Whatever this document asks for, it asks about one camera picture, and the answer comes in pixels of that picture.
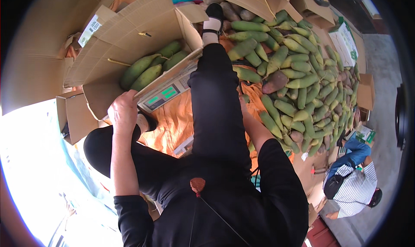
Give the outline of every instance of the black pants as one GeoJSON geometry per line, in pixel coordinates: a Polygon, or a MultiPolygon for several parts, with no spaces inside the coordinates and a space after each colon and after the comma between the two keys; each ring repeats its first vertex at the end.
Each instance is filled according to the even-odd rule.
{"type": "MultiPolygon", "coordinates": [[[[226,166],[233,166],[244,176],[249,176],[251,159],[236,91],[238,82],[222,45],[206,46],[198,69],[190,75],[188,82],[192,94],[195,132],[192,154],[188,157],[177,159],[138,144],[140,128],[136,125],[131,155],[140,190],[144,194],[157,199],[163,182],[193,161],[225,161],[226,166]]],[[[110,177],[111,149],[112,126],[97,128],[85,139],[87,160],[107,177],[110,177]]]]}

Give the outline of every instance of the blue jeans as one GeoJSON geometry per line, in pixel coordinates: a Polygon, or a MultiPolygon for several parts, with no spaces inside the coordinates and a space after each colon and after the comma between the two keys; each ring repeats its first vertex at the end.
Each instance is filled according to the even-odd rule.
{"type": "Polygon", "coordinates": [[[343,165],[356,167],[366,159],[366,156],[371,154],[371,148],[365,143],[361,143],[355,138],[351,138],[345,143],[345,148],[351,152],[337,159],[330,168],[327,179],[336,174],[338,168],[343,165]]]}

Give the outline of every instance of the striped shirt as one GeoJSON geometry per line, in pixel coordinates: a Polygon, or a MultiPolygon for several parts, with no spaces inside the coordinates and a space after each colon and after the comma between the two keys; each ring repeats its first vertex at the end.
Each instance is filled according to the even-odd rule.
{"type": "Polygon", "coordinates": [[[350,172],[352,174],[345,178],[333,199],[340,207],[337,218],[352,216],[362,211],[370,203],[376,190],[378,179],[376,178],[373,162],[366,166],[363,172],[343,165],[337,169],[336,174],[346,176],[350,172]]]}

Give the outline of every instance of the digital scale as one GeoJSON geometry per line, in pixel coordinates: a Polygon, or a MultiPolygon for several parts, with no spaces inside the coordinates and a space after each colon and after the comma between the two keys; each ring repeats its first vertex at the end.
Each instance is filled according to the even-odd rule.
{"type": "Polygon", "coordinates": [[[197,69],[197,63],[193,63],[183,69],[177,77],[171,78],[164,84],[160,85],[157,89],[144,95],[138,102],[138,106],[145,110],[147,113],[151,113],[158,109],[162,105],[166,104],[176,96],[190,89],[187,85],[187,81],[190,78],[190,74],[197,69]]]}

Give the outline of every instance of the black bag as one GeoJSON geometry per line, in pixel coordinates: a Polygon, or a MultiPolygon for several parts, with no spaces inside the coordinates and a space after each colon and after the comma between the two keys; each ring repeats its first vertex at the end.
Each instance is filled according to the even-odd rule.
{"type": "MultiPolygon", "coordinates": [[[[356,167],[354,166],[353,161],[349,160],[349,162],[352,165],[351,167],[356,169],[356,167]]],[[[324,191],[324,194],[326,195],[327,199],[333,199],[335,197],[336,193],[340,189],[340,186],[343,184],[345,178],[349,177],[350,174],[352,174],[353,172],[350,172],[346,176],[341,176],[339,174],[336,174],[336,175],[332,176],[331,178],[329,178],[326,181],[326,184],[324,185],[324,190],[323,191],[324,191]]]]}

